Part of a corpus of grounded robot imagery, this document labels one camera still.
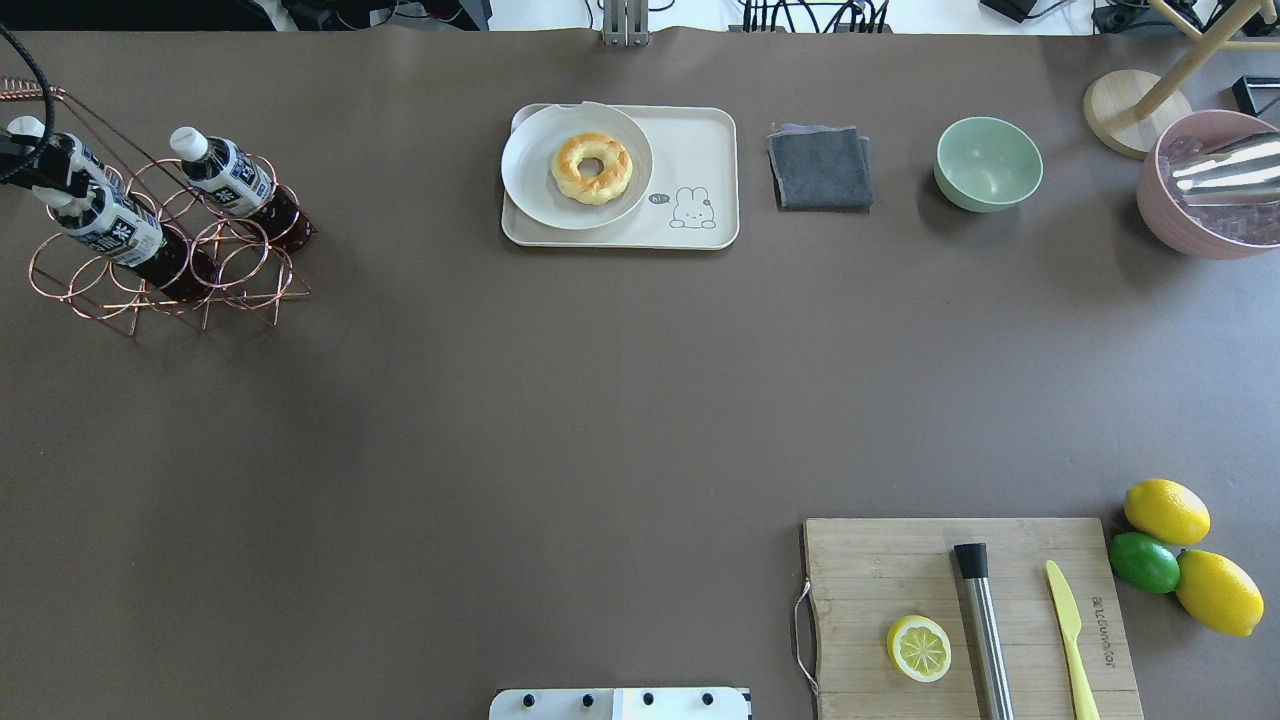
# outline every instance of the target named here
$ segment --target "lemon slice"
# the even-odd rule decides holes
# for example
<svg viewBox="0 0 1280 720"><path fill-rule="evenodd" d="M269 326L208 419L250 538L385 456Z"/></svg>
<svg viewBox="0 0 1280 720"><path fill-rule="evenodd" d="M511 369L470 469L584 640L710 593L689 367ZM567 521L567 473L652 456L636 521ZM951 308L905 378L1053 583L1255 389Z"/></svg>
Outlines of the lemon slice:
<svg viewBox="0 0 1280 720"><path fill-rule="evenodd" d="M947 632L923 615L908 615L893 623L886 646L893 666L913 680L932 683L951 669Z"/></svg>

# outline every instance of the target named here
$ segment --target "green bowl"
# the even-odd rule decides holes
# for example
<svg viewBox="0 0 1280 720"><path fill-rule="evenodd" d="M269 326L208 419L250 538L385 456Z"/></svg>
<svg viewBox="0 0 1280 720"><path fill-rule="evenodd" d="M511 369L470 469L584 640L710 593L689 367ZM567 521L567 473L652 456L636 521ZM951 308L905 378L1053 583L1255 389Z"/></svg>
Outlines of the green bowl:
<svg viewBox="0 0 1280 720"><path fill-rule="evenodd" d="M1027 133L1000 118L965 118L938 138L933 178L947 200L974 213L995 213L1030 197L1044 160Z"/></svg>

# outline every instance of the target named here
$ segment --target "wooden stand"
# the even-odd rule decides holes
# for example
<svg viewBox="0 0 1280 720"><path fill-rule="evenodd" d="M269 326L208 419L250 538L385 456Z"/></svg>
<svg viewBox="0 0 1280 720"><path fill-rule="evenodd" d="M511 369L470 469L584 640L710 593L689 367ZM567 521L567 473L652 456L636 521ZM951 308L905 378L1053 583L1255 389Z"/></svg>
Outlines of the wooden stand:
<svg viewBox="0 0 1280 720"><path fill-rule="evenodd" d="M1164 78L1143 70L1116 70L1093 81L1084 92L1084 119L1089 129L1110 149L1143 159L1156 146L1156 141L1175 120L1189 115L1190 104L1178 87L1220 49L1276 50L1271 42L1230 41L1244 23L1258 13L1275 19L1271 0L1240 0L1201 35L1165 0L1151 0L1151 6L1170 18L1179 29L1196 40L1196 45Z"/></svg>

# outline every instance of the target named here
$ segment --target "wooden round base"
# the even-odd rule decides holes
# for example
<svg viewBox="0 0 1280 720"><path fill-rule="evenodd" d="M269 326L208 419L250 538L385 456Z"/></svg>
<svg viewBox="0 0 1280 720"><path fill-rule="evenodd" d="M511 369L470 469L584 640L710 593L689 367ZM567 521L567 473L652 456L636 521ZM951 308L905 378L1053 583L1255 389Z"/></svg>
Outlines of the wooden round base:
<svg viewBox="0 0 1280 720"><path fill-rule="evenodd" d="M1139 118L1133 106L1157 82L1160 76L1143 70L1115 70L1093 81L1084 91L1084 119L1093 135L1116 152L1146 158L1165 128L1192 113L1190 102L1175 90L1156 111Z"/></svg>

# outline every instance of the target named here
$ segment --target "donut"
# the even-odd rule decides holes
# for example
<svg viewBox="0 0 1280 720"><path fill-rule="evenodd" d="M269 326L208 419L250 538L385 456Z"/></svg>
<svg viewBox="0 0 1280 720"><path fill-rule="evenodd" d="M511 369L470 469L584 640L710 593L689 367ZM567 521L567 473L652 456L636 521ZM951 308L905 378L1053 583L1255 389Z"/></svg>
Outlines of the donut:
<svg viewBox="0 0 1280 720"><path fill-rule="evenodd" d="M595 177L584 177L577 165L591 158L599 160L604 169ZM566 197L584 205L604 205L622 195L631 182L631 154L603 132L575 135L561 145L552 159L552 177Z"/></svg>

